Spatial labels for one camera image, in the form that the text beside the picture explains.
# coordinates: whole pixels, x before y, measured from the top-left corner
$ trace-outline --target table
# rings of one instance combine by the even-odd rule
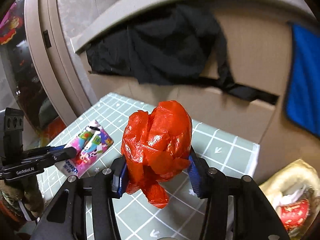
[[[96,119],[113,138],[114,144],[84,175],[84,177],[93,176],[109,167],[115,158],[121,156],[123,131],[129,116],[139,109],[151,113],[154,106],[109,93],[63,130],[49,145],[66,144],[90,121]],[[244,174],[253,175],[260,149],[258,144],[196,120],[192,120],[192,125],[192,146],[197,155],[203,157],[210,167],[237,178]],[[52,166],[45,169],[37,178],[40,191],[48,204],[67,177]],[[161,237],[175,237],[178,240],[199,238],[206,200],[198,199],[192,191],[186,171],[161,185],[170,196],[169,204],[163,209],[149,204],[141,190],[133,195],[125,193],[119,200],[113,199],[122,240],[156,240]],[[229,198],[229,216],[231,216],[232,198]],[[91,209],[89,199],[86,203],[88,240],[94,240]]]

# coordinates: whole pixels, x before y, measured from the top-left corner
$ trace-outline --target crumpled red plastic bag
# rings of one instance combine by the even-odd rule
[[[177,101],[160,102],[151,114],[138,110],[129,117],[121,153],[129,171],[126,192],[142,189],[149,203],[164,208],[169,197],[165,182],[190,165],[191,118]]]

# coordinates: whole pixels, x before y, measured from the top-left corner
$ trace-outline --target blue towel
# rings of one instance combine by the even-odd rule
[[[298,126],[320,137],[320,35],[292,25],[293,63],[285,111]]]

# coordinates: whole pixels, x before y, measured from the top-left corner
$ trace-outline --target metal screw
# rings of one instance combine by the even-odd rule
[[[105,168],[105,169],[102,170],[102,173],[103,173],[104,175],[110,174],[110,173],[111,173],[111,169]]]
[[[208,172],[209,172],[210,174],[214,175],[214,174],[216,174],[218,171],[217,171],[216,168],[209,168],[209,169],[208,169]]]
[[[71,175],[68,177],[69,182],[74,182],[76,179],[77,179],[77,176],[75,176],[75,175]]]
[[[244,175],[243,178],[242,178],[245,182],[250,182],[252,179],[250,176],[248,175]]]

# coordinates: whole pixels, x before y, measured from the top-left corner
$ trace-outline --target tissue packet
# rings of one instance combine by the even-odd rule
[[[113,139],[94,120],[65,146],[75,148],[76,157],[56,163],[55,166],[66,176],[76,175],[80,178],[112,144]]]

